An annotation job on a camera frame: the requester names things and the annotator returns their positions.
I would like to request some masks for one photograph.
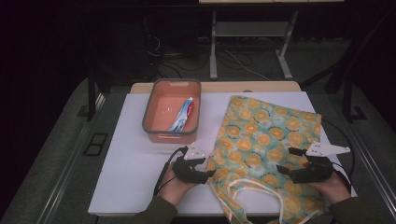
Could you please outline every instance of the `floor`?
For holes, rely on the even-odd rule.
[[[186,56],[177,48],[163,48],[164,58],[158,64],[156,78],[212,81],[209,78],[208,39],[200,38],[199,43],[198,53],[192,56]],[[219,39],[216,46],[218,81],[284,80],[275,55],[280,44],[281,41],[275,38]],[[292,80],[302,82],[337,62],[348,45],[349,41],[342,39],[291,41],[286,60]],[[395,223],[394,207],[389,209],[395,202],[395,132],[356,87],[353,105],[360,107],[367,119],[348,123],[341,114],[343,92],[327,94],[323,90],[327,79],[325,77],[303,91],[308,93],[317,113],[323,116],[323,127],[331,143],[354,148],[356,163],[352,180],[358,195],[380,223]],[[128,223],[128,217],[96,217],[87,211],[123,100],[131,86],[121,83],[113,86],[110,93],[99,94],[97,113],[91,121],[85,117],[87,86],[87,80],[83,81],[70,96],[1,223]],[[83,151],[95,133],[107,134],[103,151],[97,157],[84,156]],[[351,154],[340,155],[339,160],[347,170],[351,169]],[[330,223],[330,220],[330,216],[322,216],[308,223]],[[175,223],[183,221],[186,222],[177,218]],[[226,223],[224,219],[198,221]]]

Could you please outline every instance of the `metal leg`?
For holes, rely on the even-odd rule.
[[[216,11],[213,12],[212,18],[212,38],[210,50],[210,79],[218,79],[218,68],[216,65]]]
[[[279,61],[283,75],[285,76],[286,79],[293,78],[293,76],[291,75],[291,72],[289,70],[288,64],[286,63],[285,53],[286,53],[286,48],[288,47],[288,44],[289,44],[289,41],[291,38],[291,34],[293,33],[294,24],[296,22],[297,15],[298,15],[298,11],[293,11],[293,13],[291,14],[289,25],[288,25],[288,28],[286,29],[286,33],[284,35],[285,39],[283,41],[283,47],[282,47],[282,49],[276,50],[277,60]]]

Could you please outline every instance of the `toothpaste tube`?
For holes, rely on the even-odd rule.
[[[181,107],[180,111],[176,116],[174,124],[169,129],[170,132],[181,132],[183,130],[193,105],[194,102],[192,101],[192,97],[184,102],[183,106]]]

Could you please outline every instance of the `patterned fabric bag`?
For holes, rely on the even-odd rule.
[[[288,148],[308,149],[319,141],[321,115],[232,96],[206,170],[216,169],[208,183],[231,223],[251,223],[235,200],[241,190],[276,196],[279,220],[305,223],[323,213],[323,197],[306,185],[293,184],[276,165],[302,169],[306,157],[290,155]]]

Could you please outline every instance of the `person's left hand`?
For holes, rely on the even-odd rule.
[[[169,165],[165,175],[163,176],[160,197],[176,206],[181,202],[187,191],[197,186],[197,184],[186,183],[179,180],[172,170],[173,165],[174,162]]]

